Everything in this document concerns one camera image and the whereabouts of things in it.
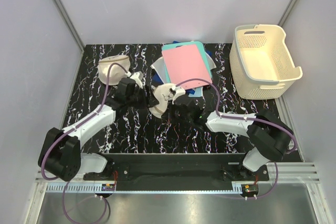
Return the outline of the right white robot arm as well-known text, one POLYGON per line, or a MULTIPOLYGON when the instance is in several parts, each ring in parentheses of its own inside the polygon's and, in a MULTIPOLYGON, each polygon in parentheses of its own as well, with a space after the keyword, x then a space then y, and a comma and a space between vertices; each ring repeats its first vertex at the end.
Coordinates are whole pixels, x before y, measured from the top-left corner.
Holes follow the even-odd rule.
POLYGON ((168 116, 174 122, 208 132, 224 132, 249 138, 253 149, 245 155, 238 167, 239 176, 250 180, 263 165, 283 160, 285 154, 297 149, 297 140, 292 129, 268 110, 252 114, 229 114, 206 111, 189 97, 173 99, 168 116))

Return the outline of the mesh laundry bag with glasses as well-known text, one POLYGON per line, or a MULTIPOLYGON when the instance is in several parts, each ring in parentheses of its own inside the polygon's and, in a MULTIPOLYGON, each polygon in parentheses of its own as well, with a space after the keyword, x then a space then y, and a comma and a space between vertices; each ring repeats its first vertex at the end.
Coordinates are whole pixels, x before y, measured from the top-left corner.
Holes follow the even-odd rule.
POLYGON ((174 94, 170 91, 173 86, 174 84, 172 83, 166 83, 157 86, 153 90, 153 95, 159 102, 158 105, 149 108, 149 111, 152 113, 153 116, 160 119, 162 115, 166 112, 168 102, 174 97, 174 94))

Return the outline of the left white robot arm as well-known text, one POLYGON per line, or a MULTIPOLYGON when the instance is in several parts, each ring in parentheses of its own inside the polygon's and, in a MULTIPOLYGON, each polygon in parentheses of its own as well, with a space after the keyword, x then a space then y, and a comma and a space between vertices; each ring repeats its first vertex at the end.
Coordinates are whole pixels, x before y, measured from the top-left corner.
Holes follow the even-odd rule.
POLYGON ((159 102, 148 84, 122 78, 113 97, 104 93, 96 109, 63 129, 51 128, 39 155, 38 166, 45 180, 71 181, 80 173, 95 173, 103 180, 113 175, 113 167, 98 153, 82 153, 82 147, 104 127, 123 117, 128 108, 149 109, 159 102))

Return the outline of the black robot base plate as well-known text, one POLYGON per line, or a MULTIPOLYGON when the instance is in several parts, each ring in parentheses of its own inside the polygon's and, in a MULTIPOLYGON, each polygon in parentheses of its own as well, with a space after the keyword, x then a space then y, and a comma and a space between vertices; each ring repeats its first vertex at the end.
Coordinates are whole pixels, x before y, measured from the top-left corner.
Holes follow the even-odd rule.
POLYGON ((233 182, 267 182, 266 165, 256 172, 242 166, 244 154, 107 154, 105 170, 84 180, 117 180, 117 191, 169 193, 224 192, 233 182))

